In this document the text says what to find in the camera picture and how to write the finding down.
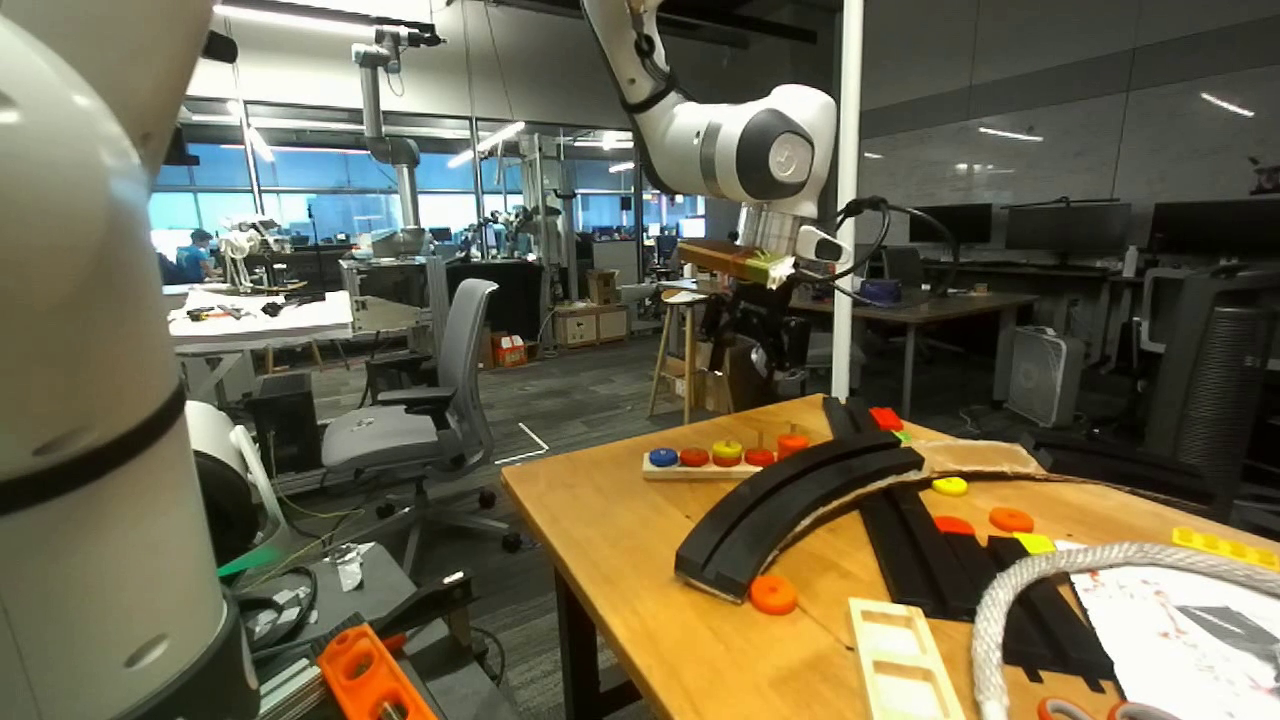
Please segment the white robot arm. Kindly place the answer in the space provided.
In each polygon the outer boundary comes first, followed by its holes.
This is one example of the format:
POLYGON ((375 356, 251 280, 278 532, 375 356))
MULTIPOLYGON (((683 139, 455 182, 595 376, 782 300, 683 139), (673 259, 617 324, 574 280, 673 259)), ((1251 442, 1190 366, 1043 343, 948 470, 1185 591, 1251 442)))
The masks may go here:
POLYGON ((662 191, 740 205, 745 244, 763 259, 766 286, 782 286, 800 259, 830 251, 817 220, 836 152, 836 101, 813 82, 774 82, 740 105, 683 95, 659 38, 659 2, 581 0, 642 170, 662 191))

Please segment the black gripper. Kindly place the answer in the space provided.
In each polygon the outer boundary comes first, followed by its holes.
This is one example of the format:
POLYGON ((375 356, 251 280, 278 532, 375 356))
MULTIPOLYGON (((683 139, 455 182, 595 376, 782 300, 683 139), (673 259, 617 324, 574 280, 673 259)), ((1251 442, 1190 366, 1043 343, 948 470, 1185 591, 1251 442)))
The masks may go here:
POLYGON ((706 366, 732 386, 774 386, 796 370, 792 284, 734 284, 702 312, 706 366))

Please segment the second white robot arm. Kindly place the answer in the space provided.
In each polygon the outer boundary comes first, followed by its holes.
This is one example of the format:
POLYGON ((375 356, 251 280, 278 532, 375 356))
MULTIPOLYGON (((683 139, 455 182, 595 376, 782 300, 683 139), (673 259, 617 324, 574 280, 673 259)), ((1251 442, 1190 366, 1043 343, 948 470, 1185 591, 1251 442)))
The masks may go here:
POLYGON ((0 0, 0 720, 251 720, 147 237, 213 0, 0 0))

